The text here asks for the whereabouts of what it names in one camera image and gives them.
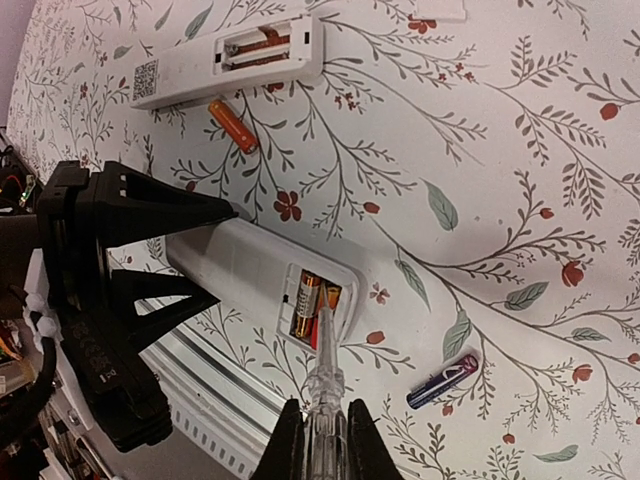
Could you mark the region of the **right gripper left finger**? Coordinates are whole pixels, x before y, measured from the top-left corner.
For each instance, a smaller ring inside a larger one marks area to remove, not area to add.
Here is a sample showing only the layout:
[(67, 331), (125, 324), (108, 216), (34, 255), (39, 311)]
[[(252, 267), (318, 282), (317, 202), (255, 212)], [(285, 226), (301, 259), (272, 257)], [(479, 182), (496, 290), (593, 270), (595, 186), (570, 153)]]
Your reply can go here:
[(304, 422), (297, 399), (284, 404), (271, 438), (253, 473), (253, 480), (302, 478)]

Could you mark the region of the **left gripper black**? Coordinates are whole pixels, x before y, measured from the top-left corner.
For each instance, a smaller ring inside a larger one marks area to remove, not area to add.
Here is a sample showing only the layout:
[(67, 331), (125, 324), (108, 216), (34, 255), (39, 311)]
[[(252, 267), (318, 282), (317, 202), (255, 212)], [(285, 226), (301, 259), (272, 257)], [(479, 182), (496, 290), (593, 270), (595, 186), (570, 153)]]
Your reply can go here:
[[(106, 248), (238, 216), (224, 199), (181, 190), (115, 161), (95, 172), (77, 161), (59, 163), (36, 211), (47, 300), (67, 330), (91, 329), (105, 316)], [(107, 351), (136, 355), (218, 303), (183, 276), (115, 270), (108, 287)]]

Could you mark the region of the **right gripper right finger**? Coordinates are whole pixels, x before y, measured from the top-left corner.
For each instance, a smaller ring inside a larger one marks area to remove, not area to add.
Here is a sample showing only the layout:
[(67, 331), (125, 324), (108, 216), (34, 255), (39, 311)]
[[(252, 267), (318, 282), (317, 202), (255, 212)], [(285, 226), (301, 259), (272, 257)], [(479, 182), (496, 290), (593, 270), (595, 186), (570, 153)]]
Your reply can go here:
[(349, 404), (347, 420), (349, 478), (402, 480), (403, 477), (362, 399), (356, 399)]

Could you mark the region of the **white remote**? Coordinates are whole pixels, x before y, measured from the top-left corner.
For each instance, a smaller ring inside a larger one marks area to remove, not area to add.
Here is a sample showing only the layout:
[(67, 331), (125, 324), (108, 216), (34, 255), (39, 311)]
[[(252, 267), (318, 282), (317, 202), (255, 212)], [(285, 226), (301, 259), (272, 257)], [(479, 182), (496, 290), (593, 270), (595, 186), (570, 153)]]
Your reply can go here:
[(165, 237), (169, 263), (185, 277), (243, 313), (256, 328), (274, 333), (314, 354), (311, 336), (290, 333), (303, 270), (339, 290), (334, 301), (336, 340), (355, 323), (359, 281), (347, 265), (240, 218)]

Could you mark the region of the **purple AA battery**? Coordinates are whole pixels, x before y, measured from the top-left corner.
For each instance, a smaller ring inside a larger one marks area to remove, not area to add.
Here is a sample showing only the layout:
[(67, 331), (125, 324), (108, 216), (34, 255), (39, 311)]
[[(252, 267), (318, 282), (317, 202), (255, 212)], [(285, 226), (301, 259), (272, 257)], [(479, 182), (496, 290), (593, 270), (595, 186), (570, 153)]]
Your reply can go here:
[(445, 367), (439, 374), (409, 392), (406, 396), (407, 405), (414, 410), (425, 406), (470, 377), (478, 368), (479, 361), (474, 354), (461, 357)]

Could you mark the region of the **orange AA battery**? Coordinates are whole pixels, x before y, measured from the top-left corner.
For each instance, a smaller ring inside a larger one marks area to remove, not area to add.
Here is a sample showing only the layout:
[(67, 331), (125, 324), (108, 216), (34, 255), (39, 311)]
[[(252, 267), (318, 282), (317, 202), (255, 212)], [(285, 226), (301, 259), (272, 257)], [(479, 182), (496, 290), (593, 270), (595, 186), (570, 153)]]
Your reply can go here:
[(244, 154), (252, 154), (259, 148), (256, 136), (222, 100), (215, 99), (208, 111), (219, 126), (230, 136)]

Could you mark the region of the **red gold AA battery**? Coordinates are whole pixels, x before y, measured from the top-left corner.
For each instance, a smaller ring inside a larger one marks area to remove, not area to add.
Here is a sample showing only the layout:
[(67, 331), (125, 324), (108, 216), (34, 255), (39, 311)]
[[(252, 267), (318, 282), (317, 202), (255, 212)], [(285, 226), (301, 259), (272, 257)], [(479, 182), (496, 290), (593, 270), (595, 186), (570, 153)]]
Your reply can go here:
[(290, 333), (299, 340), (311, 336), (321, 284), (322, 279), (316, 274), (307, 270), (301, 272), (290, 328)]

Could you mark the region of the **long white remote control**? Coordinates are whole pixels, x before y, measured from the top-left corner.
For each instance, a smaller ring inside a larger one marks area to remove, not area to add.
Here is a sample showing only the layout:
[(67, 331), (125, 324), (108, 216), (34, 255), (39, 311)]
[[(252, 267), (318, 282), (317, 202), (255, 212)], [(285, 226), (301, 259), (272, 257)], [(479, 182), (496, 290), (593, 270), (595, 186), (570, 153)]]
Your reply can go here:
[(293, 10), (197, 36), (133, 71), (131, 107), (158, 110), (250, 87), (308, 80), (322, 71), (319, 18)]

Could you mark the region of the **long remote battery cover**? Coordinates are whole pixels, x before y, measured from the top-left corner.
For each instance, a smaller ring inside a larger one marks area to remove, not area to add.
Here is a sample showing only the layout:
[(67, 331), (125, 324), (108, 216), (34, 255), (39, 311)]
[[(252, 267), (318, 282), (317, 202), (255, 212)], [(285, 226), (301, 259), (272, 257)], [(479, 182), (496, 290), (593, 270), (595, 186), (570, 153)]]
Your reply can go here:
[(467, 11), (463, 0), (417, 0), (415, 16), (421, 20), (464, 21)]

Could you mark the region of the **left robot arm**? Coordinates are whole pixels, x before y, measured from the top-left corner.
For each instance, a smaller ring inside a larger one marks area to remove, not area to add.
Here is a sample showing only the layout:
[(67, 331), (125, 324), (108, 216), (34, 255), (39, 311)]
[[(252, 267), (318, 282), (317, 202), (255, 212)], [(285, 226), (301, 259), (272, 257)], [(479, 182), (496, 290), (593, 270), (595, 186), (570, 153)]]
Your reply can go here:
[(217, 298), (177, 276), (113, 270), (107, 252), (237, 217), (223, 199), (180, 190), (115, 161), (90, 172), (57, 165), (33, 214), (1, 218), (1, 311), (16, 317), (11, 287), (25, 280), (34, 250), (44, 254), (58, 311), (86, 310), (116, 330), (109, 345), (142, 351)]

